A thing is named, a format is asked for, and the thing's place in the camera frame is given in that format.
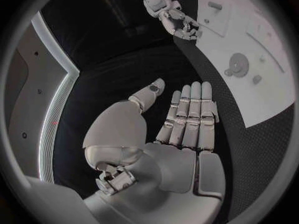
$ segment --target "robotic arm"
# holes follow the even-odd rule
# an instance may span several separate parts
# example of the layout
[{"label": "robotic arm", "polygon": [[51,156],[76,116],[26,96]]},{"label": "robotic arm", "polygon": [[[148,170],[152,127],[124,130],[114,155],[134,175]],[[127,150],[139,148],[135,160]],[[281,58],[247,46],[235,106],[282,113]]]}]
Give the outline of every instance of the robotic arm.
[{"label": "robotic arm", "polygon": [[185,40],[196,40],[201,37],[199,24],[181,11],[178,1],[143,0],[148,13],[158,17],[171,35]]}]

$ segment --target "white control panel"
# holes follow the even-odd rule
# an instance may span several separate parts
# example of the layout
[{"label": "white control panel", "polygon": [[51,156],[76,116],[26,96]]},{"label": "white control panel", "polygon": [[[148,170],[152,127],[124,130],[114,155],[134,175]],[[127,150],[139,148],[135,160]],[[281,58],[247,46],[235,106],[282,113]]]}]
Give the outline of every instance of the white control panel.
[{"label": "white control panel", "polygon": [[226,82],[251,127],[295,100],[290,63],[275,30],[249,0],[198,0],[196,46]]}]

